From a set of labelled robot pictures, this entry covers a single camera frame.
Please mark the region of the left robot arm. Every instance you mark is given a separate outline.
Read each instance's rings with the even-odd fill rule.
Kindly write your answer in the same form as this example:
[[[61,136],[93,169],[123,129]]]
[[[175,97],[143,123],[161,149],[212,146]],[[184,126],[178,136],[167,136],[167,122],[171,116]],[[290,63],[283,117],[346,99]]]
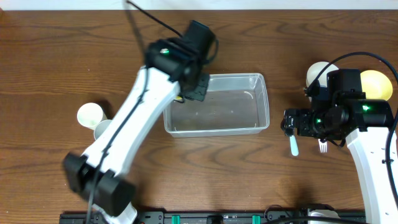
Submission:
[[[124,177],[157,118],[176,97],[205,99],[210,76],[202,69],[217,43],[212,37],[176,37],[150,44],[130,94],[104,133],[82,155],[65,156],[69,188],[89,205],[86,223],[92,210],[107,223],[134,223],[135,187]]]

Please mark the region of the white plastic cup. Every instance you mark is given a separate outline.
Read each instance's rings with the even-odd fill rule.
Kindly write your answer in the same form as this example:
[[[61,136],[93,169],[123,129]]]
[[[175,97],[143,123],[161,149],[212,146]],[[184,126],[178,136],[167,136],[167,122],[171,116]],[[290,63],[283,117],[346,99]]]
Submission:
[[[86,103],[79,108],[76,118],[80,125],[94,130],[107,116],[99,104]]]

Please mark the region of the grey-blue plastic cup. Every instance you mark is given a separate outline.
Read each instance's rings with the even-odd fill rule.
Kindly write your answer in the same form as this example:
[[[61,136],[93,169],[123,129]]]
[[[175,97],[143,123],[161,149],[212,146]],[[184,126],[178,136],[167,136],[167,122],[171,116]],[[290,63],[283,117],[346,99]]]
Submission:
[[[101,121],[94,129],[94,139],[95,141],[106,131],[108,126],[111,124],[112,120],[111,119],[106,119]]]

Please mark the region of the white plastic bowl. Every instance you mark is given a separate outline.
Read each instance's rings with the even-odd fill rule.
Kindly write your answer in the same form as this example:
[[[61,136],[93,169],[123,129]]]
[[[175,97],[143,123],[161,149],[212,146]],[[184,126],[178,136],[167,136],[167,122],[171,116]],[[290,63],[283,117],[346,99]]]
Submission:
[[[306,85],[307,87],[310,86],[310,84],[312,83],[312,81],[314,81],[314,79],[316,78],[316,76],[319,74],[319,72],[328,65],[328,62],[317,62],[314,63],[307,71],[307,76],[306,76]],[[321,90],[328,92],[327,89],[327,74],[329,72],[338,70],[338,67],[334,64],[331,64],[320,76],[320,78],[318,79]]]

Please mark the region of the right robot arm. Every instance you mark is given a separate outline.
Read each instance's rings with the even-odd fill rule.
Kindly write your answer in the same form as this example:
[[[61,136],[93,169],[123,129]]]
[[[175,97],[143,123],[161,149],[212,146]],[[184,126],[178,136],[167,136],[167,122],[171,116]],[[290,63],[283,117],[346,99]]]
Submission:
[[[397,223],[388,172],[397,167],[397,136],[384,100],[345,99],[318,109],[286,109],[281,128],[298,151],[295,136],[344,140],[358,173],[368,223]]]

